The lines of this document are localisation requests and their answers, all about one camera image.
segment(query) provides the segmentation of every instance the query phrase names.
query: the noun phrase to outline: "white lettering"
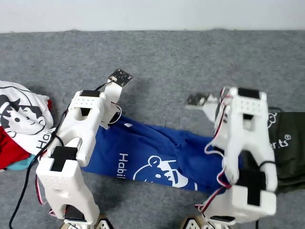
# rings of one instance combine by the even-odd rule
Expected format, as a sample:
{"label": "white lettering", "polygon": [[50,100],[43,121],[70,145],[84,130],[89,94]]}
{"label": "white lettering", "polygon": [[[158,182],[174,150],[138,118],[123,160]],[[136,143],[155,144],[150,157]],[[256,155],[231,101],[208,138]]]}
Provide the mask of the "white lettering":
{"label": "white lettering", "polygon": [[127,169],[125,168],[125,162],[128,162],[128,160],[127,160],[128,154],[120,154],[120,156],[122,156],[122,157],[119,159],[120,162],[118,165],[116,177],[126,179],[124,172],[127,171]]}
{"label": "white lettering", "polygon": [[125,164],[123,162],[119,163],[119,168],[125,168]]}
{"label": "white lettering", "polygon": [[44,148],[44,144],[47,144],[46,142],[44,142],[44,141],[41,141],[41,140],[38,140],[41,144],[40,144],[40,146],[37,146],[36,148],[38,148],[38,149],[42,149],[42,148]]}
{"label": "white lettering", "polygon": [[272,149],[276,149],[277,147],[284,148],[284,147],[289,146],[289,143],[288,143],[288,140],[279,139],[278,142],[271,142],[270,146]]}
{"label": "white lettering", "polygon": [[42,138],[43,138],[45,141],[48,141],[49,138],[50,138],[50,135],[44,134],[44,135],[42,136]]}
{"label": "white lettering", "polygon": [[122,159],[120,159],[119,161],[123,161],[123,162],[128,162],[127,160],[125,160],[125,156],[128,156],[128,154],[120,154],[122,156]]}

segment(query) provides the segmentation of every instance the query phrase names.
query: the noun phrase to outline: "fabric pile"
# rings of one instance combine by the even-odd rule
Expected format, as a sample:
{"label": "fabric pile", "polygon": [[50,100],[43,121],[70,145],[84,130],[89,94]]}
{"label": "fabric pile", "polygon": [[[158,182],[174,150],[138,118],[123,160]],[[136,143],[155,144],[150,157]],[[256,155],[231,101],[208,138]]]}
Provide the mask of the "fabric pile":
{"label": "fabric pile", "polygon": [[145,125],[122,116],[108,130],[100,127],[84,171],[211,193],[222,157],[204,153],[212,140],[184,130]]}
{"label": "fabric pile", "polygon": [[0,169],[25,169],[53,126],[49,97],[0,81]]}

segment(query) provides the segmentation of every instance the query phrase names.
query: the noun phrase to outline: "cartoon mascot print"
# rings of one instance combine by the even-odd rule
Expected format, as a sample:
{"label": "cartoon mascot print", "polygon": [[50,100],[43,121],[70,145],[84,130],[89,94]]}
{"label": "cartoon mascot print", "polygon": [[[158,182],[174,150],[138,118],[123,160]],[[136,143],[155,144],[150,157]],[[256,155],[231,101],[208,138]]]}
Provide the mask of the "cartoon mascot print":
{"label": "cartoon mascot print", "polygon": [[150,156],[147,165],[139,168],[133,175],[133,180],[144,182],[160,183],[172,187],[186,187],[197,190],[197,184],[189,182],[189,179],[182,176],[177,166],[176,160],[164,160],[159,156]]}
{"label": "cartoon mascot print", "polygon": [[38,141],[35,135],[42,134],[53,125],[47,107],[48,99],[20,84],[0,81],[0,126],[19,145],[21,138],[24,143],[32,143],[34,139]]}

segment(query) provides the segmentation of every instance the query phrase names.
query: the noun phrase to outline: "white wall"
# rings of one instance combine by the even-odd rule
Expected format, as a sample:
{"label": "white wall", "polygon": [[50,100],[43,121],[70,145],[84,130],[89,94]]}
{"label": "white wall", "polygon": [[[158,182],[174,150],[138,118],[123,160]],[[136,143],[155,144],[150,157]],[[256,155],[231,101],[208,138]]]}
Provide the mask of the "white wall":
{"label": "white wall", "polygon": [[305,0],[0,0],[0,32],[299,30]]}

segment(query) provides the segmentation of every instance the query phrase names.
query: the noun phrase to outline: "cartoon boy face print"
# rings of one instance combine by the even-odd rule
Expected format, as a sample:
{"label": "cartoon boy face print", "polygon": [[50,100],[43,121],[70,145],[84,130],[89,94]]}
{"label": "cartoon boy face print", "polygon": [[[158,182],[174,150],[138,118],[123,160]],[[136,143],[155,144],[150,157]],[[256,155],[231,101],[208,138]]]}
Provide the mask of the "cartoon boy face print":
{"label": "cartoon boy face print", "polygon": [[171,167],[174,167],[176,160],[162,161],[158,156],[150,156],[147,162],[147,165],[135,172],[133,180],[162,183],[172,187],[184,187],[188,184],[188,178]]}
{"label": "cartoon boy face print", "polygon": [[269,113],[268,129],[272,126],[273,123],[276,122],[276,115],[277,113]]}
{"label": "cartoon boy face print", "polygon": [[17,133],[35,135],[46,125],[39,107],[21,105],[20,99],[11,102],[6,95],[0,95],[0,123],[11,137]]}

